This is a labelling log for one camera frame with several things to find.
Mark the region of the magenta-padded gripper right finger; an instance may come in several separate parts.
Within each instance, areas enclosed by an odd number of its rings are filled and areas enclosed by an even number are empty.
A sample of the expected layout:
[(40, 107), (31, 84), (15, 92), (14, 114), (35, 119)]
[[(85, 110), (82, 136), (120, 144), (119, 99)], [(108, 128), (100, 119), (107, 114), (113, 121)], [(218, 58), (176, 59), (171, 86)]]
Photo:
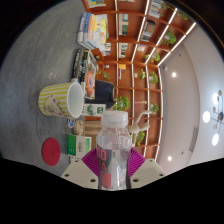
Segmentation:
[(135, 149), (130, 151), (127, 175), (129, 189), (146, 186), (166, 176), (163, 169), (153, 158), (146, 159)]

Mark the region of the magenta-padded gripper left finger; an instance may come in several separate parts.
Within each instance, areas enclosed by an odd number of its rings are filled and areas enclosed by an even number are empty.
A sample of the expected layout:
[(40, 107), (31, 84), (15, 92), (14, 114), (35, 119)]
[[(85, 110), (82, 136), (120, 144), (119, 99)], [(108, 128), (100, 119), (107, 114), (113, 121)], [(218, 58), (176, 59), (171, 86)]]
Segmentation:
[(73, 159), (61, 177), (81, 187), (97, 189), (99, 177), (97, 150), (92, 149), (82, 159)]

